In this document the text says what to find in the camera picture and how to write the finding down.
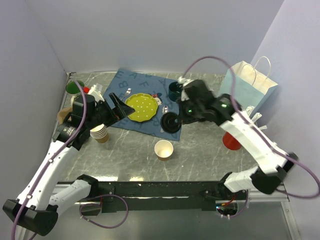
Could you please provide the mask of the brown paper coffee cup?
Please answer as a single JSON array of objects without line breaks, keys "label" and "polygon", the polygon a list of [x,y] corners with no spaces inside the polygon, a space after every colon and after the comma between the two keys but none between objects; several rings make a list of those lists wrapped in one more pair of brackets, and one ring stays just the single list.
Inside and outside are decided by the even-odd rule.
[{"label": "brown paper coffee cup", "polygon": [[160,140],[154,146],[154,152],[160,161],[167,161],[174,152],[174,147],[168,140]]}]

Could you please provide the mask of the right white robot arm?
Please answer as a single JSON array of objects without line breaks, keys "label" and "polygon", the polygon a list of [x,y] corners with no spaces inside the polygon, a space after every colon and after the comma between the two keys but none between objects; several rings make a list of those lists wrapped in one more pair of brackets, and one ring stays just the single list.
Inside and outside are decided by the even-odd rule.
[{"label": "right white robot arm", "polygon": [[287,160],[289,154],[271,140],[263,140],[263,132],[252,122],[240,105],[232,105],[227,93],[215,97],[201,79],[180,77],[182,88],[177,100],[179,124],[191,124],[203,119],[213,122],[234,137],[257,162],[256,167],[226,176],[219,186],[219,195],[230,199],[241,190],[257,189],[270,195],[284,180],[293,163]]}]

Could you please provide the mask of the stack of brown paper cups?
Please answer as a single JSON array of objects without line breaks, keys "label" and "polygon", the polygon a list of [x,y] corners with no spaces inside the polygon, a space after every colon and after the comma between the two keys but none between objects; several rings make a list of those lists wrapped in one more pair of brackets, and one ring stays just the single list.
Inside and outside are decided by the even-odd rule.
[{"label": "stack of brown paper cups", "polygon": [[98,125],[90,130],[90,136],[98,143],[103,144],[109,140],[108,128],[104,125]]}]

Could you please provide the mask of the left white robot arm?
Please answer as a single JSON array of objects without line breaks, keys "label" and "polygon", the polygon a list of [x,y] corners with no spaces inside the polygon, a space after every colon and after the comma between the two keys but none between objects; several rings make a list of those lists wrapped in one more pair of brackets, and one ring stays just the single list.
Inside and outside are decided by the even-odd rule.
[{"label": "left white robot arm", "polygon": [[15,227],[21,226],[46,236],[59,216],[74,203],[82,199],[94,201],[98,197],[99,181],[85,174],[61,193],[54,195],[53,190],[66,163],[89,139],[91,129],[99,125],[110,127],[135,112],[114,93],[109,97],[114,108],[104,99],[96,101],[90,94],[80,95],[73,101],[72,111],[57,127],[49,150],[32,180],[16,199],[7,199],[2,207]]}]

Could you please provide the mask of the black plastic cup lid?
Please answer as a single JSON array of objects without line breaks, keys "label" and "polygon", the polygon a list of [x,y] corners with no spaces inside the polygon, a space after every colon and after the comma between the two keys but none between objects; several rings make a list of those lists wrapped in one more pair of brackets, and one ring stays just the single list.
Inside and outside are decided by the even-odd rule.
[{"label": "black plastic cup lid", "polygon": [[165,113],[160,120],[160,125],[164,132],[174,134],[181,129],[181,122],[178,121],[178,115],[174,112]]}]

